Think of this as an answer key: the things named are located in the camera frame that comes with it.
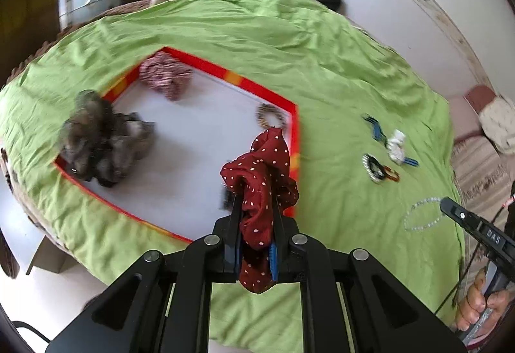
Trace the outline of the right hand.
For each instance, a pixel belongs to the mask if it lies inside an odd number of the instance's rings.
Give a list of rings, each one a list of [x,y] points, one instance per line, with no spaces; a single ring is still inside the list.
[[[486,308],[492,309],[490,317],[484,322],[481,329],[477,331],[477,337],[488,335],[496,327],[505,310],[514,300],[514,293],[506,289],[492,293],[485,299],[482,294],[485,282],[485,269],[482,268],[477,273],[474,283],[469,287],[467,295],[460,301],[456,311],[456,328],[460,331],[466,331],[478,321]]]

